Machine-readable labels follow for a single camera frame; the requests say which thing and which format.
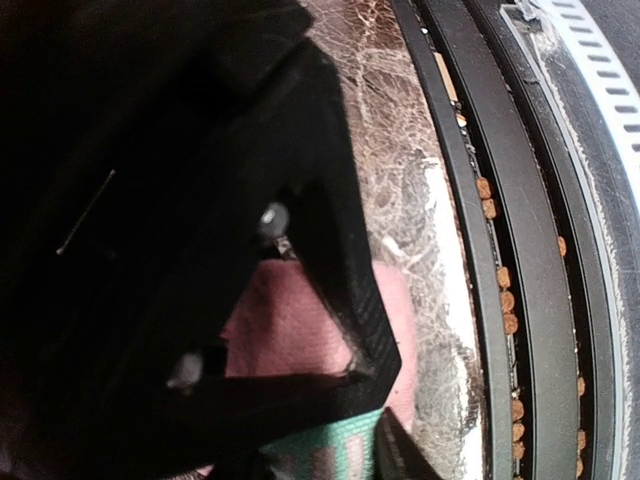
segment rectangular hole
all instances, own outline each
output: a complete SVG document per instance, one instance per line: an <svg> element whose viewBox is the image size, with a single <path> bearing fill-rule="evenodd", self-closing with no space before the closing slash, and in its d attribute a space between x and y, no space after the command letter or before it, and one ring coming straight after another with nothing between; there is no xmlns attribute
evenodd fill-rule
<svg viewBox="0 0 640 480"><path fill-rule="evenodd" d="M601 48L602 44L599 42L592 42L590 40L580 40L578 42L583 47L593 47L593 48Z"/></svg>
<svg viewBox="0 0 640 480"><path fill-rule="evenodd" d="M629 95L629 90L626 88L607 88L607 93L609 95Z"/></svg>
<svg viewBox="0 0 640 480"><path fill-rule="evenodd" d="M577 33L593 33L593 30L591 30L590 28L587 28L587 27L571 26L571 27L569 27L569 29L572 32L577 32Z"/></svg>
<svg viewBox="0 0 640 480"><path fill-rule="evenodd" d="M605 57L604 55L588 55L587 58L589 58L589 60L591 60L592 62L611 62L611 59L609 57Z"/></svg>
<svg viewBox="0 0 640 480"><path fill-rule="evenodd" d="M571 13L562 13L562 18L566 18L567 20L584 20L582 15L575 15Z"/></svg>
<svg viewBox="0 0 640 480"><path fill-rule="evenodd" d="M606 70L598 70L598 76L601 78L620 78L620 74L616 72L608 72Z"/></svg>
<svg viewBox="0 0 640 480"><path fill-rule="evenodd" d="M638 109L633 105L616 105L618 113L638 113Z"/></svg>

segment perforated white strip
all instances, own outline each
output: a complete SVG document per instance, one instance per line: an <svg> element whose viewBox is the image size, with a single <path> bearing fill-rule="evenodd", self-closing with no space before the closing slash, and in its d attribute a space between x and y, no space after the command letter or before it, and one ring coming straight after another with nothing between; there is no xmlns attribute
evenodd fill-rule
<svg viewBox="0 0 640 480"><path fill-rule="evenodd" d="M640 209L640 95L579 0L535 0L562 38L602 112Z"/></svg>

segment dark gray surface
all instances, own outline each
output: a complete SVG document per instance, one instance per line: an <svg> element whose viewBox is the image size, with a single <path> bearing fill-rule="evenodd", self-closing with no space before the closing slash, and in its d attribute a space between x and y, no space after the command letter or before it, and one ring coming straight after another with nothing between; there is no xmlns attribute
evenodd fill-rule
<svg viewBox="0 0 640 480"><path fill-rule="evenodd" d="M640 90L640 0L582 0Z"/></svg>

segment black strip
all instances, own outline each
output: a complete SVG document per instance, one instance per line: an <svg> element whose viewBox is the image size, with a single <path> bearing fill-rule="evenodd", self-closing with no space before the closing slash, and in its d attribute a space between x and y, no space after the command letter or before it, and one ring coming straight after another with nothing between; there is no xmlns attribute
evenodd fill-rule
<svg viewBox="0 0 640 480"><path fill-rule="evenodd" d="M408 0L392 0L438 134L465 245L479 336L485 355L492 478L513 478L511 385L493 248L476 179L440 70Z"/></svg>
<svg viewBox="0 0 640 480"><path fill-rule="evenodd" d="M564 265L545 187L500 70L460 2L418 0L464 99L479 161L496 182L513 248L531 368L524 478L576 476L575 337Z"/></svg>
<svg viewBox="0 0 640 480"><path fill-rule="evenodd" d="M534 141L559 226L569 245L567 274L579 341L582 375L589 388L581 399L588 433L584 478L611 478L614 435L612 333L595 234L582 188L562 133L539 82L500 15L500 0L467 0L494 51Z"/></svg>

